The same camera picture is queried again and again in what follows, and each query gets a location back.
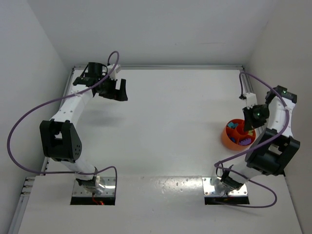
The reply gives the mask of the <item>purple lego plate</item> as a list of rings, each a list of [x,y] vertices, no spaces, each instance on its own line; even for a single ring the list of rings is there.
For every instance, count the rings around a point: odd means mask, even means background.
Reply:
[[[252,143],[252,139],[251,138],[246,138],[246,139],[243,139],[241,141],[238,142],[238,145],[240,146],[248,146]]]

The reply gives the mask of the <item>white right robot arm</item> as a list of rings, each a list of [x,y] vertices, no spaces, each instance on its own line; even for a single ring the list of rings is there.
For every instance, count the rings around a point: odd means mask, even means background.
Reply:
[[[243,130],[247,132],[264,125],[266,128],[246,151],[245,159],[224,170],[220,184],[229,191],[240,189],[256,176],[282,174],[300,148],[291,127],[296,94],[278,85],[267,92],[262,105],[255,103],[253,93],[242,94],[240,98],[246,101]]]

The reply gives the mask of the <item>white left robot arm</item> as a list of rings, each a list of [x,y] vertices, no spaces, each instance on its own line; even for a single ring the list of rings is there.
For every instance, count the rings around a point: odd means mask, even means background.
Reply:
[[[97,168],[82,155],[82,142],[76,125],[85,106],[95,95],[127,101],[126,80],[122,79],[120,88],[116,88],[116,76],[120,70],[118,64],[88,63],[74,80],[70,97],[50,120],[42,121],[39,126],[44,155],[66,166],[75,174],[79,186],[93,194],[98,194],[104,185],[96,174]]]

